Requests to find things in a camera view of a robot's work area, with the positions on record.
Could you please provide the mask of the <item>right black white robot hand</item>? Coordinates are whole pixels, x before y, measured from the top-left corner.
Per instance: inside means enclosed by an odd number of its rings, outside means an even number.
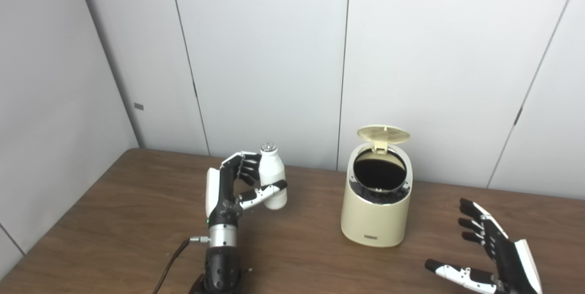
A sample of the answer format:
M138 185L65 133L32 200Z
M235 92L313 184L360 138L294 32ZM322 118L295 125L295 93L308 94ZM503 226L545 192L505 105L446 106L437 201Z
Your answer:
M461 198L458 219L468 229L462 238L482 246L495 263L497 274L472 267L427 259L431 273L480 294L541 294L542 284L527 240L510 240L495 217L476 202Z

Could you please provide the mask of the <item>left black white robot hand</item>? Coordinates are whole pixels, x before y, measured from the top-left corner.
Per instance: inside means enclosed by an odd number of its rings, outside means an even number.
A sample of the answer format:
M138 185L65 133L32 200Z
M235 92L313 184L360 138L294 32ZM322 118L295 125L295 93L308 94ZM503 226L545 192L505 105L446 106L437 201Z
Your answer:
M207 226L237 226L243 211L263 203L272 210L286 202L286 173L277 150L236 152L218 169L209 168L206 183Z

